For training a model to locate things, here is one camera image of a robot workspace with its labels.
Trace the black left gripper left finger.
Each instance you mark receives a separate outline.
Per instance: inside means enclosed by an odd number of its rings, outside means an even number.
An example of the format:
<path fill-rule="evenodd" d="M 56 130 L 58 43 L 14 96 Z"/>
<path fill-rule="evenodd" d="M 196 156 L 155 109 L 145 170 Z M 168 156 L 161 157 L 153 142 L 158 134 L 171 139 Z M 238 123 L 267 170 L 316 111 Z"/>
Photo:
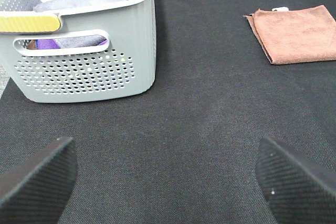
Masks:
<path fill-rule="evenodd" d="M 60 137 L 1 175 L 1 223 L 57 223 L 76 178 L 75 142 Z"/>

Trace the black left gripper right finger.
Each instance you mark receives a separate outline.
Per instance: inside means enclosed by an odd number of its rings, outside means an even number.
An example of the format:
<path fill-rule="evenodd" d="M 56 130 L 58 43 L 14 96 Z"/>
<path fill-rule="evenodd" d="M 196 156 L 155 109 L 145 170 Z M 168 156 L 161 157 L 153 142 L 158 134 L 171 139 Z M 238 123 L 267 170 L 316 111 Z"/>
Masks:
<path fill-rule="evenodd" d="M 267 136 L 259 143 L 255 173 L 278 223 L 335 223 L 335 172 Z"/>

